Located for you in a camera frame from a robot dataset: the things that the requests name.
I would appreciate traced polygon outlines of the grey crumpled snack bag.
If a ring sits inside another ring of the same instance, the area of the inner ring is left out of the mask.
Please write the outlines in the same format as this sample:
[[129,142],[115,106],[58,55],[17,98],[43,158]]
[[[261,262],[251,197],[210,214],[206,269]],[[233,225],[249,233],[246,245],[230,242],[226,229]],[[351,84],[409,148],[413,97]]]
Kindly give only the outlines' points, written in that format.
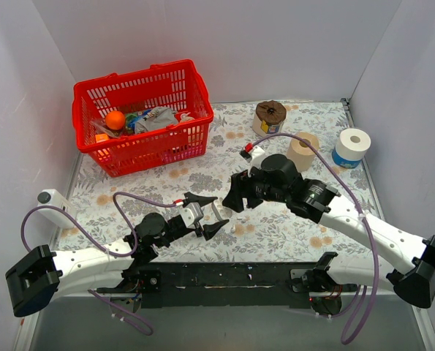
[[134,133],[141,134],[164,129],[178,124],[176,112],[169,107],[154,107],[137,113],[134,122]]

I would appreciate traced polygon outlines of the brown topped paper roll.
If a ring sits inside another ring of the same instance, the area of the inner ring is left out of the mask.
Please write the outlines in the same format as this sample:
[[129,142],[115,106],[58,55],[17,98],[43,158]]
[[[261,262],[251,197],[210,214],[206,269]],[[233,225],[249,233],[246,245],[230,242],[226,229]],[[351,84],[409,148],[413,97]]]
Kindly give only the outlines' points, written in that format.
[[275,100],[257,104],[252,129],[259,136],[265,137],[279,133],[287,117],[287,110],[282,103]]

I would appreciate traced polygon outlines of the small orange box in basket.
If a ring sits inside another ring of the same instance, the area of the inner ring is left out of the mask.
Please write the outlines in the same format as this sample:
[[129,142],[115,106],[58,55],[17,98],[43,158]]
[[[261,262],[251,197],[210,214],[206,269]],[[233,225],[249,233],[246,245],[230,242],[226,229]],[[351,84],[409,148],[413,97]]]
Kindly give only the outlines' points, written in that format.
[[105,133],[95,135],[95,142],[96,143],[103,143],[105,141],[108,141],[109,139],[110,139],[110,137]]

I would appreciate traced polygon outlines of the white oval earbud charging case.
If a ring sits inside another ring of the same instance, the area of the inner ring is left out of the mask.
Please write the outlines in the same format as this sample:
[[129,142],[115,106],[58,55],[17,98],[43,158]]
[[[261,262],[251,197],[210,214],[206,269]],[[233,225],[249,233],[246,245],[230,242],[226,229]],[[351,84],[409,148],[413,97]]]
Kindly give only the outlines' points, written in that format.
[[217,208],[217,206],[215,205],[215,203],[212,203],[212,204],[211,204],[211,207],[212,207],[212,210],[213,210],[213,213],[214,213],[215,217],[216,217],[219,221],[223,220],[223,218],[222,218],[222,216],[221,216],[221,214],[220,214],[220,212],[219,212],[219,209]]

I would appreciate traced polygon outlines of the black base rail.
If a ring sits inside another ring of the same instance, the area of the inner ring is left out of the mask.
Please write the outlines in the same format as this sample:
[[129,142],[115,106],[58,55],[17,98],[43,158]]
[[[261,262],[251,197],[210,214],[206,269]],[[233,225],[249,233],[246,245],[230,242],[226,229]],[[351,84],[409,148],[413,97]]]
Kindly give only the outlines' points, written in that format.
[[191,306],[288,306],[307,309],[314,295],[345,292],[308,263],[149,263],[130,268],[98,293],[139,295],[145,309]]

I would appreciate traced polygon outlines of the beige toilet paper roll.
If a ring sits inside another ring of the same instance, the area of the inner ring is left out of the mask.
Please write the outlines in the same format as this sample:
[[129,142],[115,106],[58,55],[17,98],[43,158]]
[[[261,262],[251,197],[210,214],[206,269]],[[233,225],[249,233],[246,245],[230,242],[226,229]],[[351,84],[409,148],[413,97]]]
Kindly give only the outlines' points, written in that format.
[[[318,151],[319,140],[317,136],[308,132],[298,132],[296,136],[301,137],[305,141],[309,141],[310,144]],[[307,171],[315,158],[315,153],[305,144],[298,139],[292,139],[287,149],[286,156],[289,160],[293,161],[298,172]]]

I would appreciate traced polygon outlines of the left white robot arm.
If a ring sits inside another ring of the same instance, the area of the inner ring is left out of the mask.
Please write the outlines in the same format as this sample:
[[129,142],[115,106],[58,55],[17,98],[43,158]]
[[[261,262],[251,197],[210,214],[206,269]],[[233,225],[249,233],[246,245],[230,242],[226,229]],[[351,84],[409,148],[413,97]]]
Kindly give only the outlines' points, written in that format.
[[160,273],[142,267],[157,258],[159,248],[190,233],[211,240],[229,222],[214,208],[216,223],[202,224],[203,207],[215,201],[215,197],[187,192],[171,205],[178,209],[177,216],[166,219],[157,212],[149,213],[123,239],[71,251],[53,251],[47,245],[33,248],[5,274],[13,314],[26,317],[57,298],[86,290],[158,292]]

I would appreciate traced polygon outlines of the white box with grey knob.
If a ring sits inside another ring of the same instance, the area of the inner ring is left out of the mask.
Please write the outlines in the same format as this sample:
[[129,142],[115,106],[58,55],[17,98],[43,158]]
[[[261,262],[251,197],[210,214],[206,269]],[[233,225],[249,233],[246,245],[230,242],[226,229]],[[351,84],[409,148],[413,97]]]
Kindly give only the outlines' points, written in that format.
[[73,229],[75,227],[72,221],[61,212],[63,211],[73,219],[76,219],[77,209],[58,190],[43,189],[37,195],[37,205],[50,206],[50,208],[43,208],[39,212],[57,227],[66,230]]

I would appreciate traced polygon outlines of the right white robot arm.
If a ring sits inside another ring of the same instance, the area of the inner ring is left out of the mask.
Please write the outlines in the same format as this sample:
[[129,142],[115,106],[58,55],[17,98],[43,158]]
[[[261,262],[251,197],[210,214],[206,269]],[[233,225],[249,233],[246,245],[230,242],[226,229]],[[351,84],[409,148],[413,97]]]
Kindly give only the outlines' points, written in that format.
[[247,170],[231,177],[223,205],[240,213],[263,202],[283,203],[296,216],[336,230],[369,248],[372,257],[324,253],[317,264],[295,280],[298,288],[320,292],[336,285],[377,286],[407,303],[427,309],[435,297],[435,235],[422,238],[371,214],[360,216],[340,192],[315,179],[303,178],[283,154],[266,155],[256,147],[242,151]]

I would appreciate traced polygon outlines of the white toilet roll blue wrap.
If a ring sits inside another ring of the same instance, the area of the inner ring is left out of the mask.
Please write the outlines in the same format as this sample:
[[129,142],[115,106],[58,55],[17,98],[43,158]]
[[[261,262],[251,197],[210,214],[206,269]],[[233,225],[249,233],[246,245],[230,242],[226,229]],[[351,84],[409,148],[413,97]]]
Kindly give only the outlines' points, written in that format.
[[371,138],[361,129],[347,128],[339,134],[332,151],[336,165],[346,169],[356,168],[371,146]]

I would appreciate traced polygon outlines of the floral patterned table mat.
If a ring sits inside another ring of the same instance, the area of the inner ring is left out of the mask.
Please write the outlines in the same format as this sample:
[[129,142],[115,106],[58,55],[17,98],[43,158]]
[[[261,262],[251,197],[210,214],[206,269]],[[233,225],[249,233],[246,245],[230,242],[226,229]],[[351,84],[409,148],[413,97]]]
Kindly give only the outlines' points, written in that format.
[[[304,173],[337,188],[353,192],[364,211],[375,214],[377,202],[363,166],[346,170],[333,163],[331,152],[339,133],[349,125],[340,102],[284,102],[287,118],[282,136],[265,141],[269,153],[285,153],[290,135],[308,132],[319,139],[320,158]],[[59,250],[85,249],[123,238],[131,224],[158,211],[177,214],[168,204],[185,192],[225,197],[230,176],[245,169],[240,149],[257,140],[252,129],[253,102],[215,104],[204,155],[111,178],[85,156],[80,163],[70,200],[77,208],[79,228],[65,230],[56,242]],[[187,235],[159,250],[160,262],[295,262],[317,261],[325,252],[369,257],[370,251],[335,230],[301,219],[282,204],[264,203],[239,214],[225,211],[230,221],[210,241]],[[245,223],[237,218],[246,217]]]

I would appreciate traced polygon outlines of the red plastic shopping basket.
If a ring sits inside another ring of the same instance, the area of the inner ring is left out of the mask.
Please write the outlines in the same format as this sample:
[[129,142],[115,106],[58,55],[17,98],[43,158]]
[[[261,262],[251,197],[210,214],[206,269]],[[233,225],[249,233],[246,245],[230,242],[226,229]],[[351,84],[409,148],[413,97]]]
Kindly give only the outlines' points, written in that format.
[[74,86],[77,148],[111,177],[203,155],[212,120],[208,90],[189,59]]

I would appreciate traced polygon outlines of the orange fruit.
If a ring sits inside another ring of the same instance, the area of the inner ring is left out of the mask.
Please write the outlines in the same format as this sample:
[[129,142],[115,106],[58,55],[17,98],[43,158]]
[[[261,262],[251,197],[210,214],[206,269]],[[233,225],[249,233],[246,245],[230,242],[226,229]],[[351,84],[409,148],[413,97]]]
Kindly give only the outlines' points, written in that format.
[[108,129],[121,130],[124,128],[125,123],[126,117],[121,111],[114,110],[105,116],[105,124]]

